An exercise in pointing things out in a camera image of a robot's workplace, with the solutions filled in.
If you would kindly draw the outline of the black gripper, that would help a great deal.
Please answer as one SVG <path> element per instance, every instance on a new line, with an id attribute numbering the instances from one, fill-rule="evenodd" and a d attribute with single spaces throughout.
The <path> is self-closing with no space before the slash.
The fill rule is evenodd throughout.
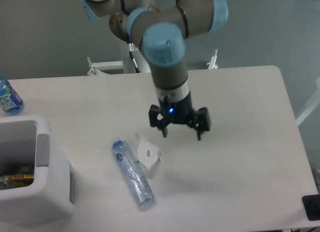
<path id="1" fill-rule="evenodd" d="M 159 100 L 160 107 L 151 105 L 148 116 L 150 126 L 157 128 L 163 134 L 163 137 L 167 137 L 167 126 L 170 123 L 183 124 L 196 130 L 197 139 L 201 141 L 202 134 L 210 131 L 211 119 L 207 107 L 193 109 L 191 92 L 187 94 L 182 100 L 178 102 L 170 103 L 169 105 L 164 100 Z"/>

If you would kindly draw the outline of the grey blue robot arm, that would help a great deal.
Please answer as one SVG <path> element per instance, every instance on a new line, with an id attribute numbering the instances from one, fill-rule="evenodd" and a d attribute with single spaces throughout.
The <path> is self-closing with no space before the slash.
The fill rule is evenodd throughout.
<path id="1" fill-rule="evenodd" d="M 192 105 L 185 59 L 185 41 L 223 27 L 229 15 L 227 0 L 175 0 L 175 6 L 154 11 L 147 0 L 80 0 L 90 19 L 121 13 L 126 41 L 137 46 L 147 61 L 158 105 L 151 105 L 151 127 L 167 135 L 169 124 L 186 125 L 201 136 L 211 128 L 206 107 Z"/>

